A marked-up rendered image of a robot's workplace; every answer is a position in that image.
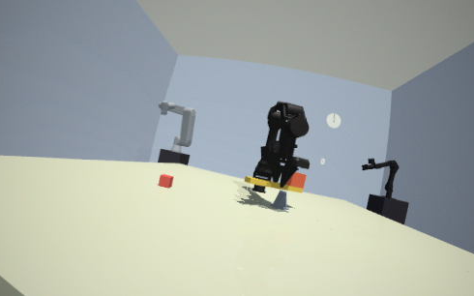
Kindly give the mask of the small red block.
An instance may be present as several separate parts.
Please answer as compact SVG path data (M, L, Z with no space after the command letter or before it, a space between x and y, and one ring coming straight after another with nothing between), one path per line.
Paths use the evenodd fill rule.
M172 187L173 184L173 176L169 175L161 175L160 180L159 180L159 186L160 187L165 187L165 188L170 188Z

